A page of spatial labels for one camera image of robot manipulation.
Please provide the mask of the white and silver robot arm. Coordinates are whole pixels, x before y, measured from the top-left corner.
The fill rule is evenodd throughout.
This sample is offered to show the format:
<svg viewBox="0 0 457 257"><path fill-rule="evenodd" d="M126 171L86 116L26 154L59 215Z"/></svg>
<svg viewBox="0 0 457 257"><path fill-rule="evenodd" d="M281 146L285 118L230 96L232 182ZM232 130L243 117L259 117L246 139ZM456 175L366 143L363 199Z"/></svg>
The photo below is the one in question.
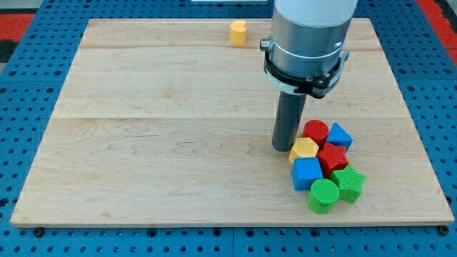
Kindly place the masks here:
<svg viewBox="0 0 457 257"><path fill-rule="evenodd" d="M262 39L263 68L280 91L323 98L343 73L344 41L357 0L275 0L270 33Z"/></svg>

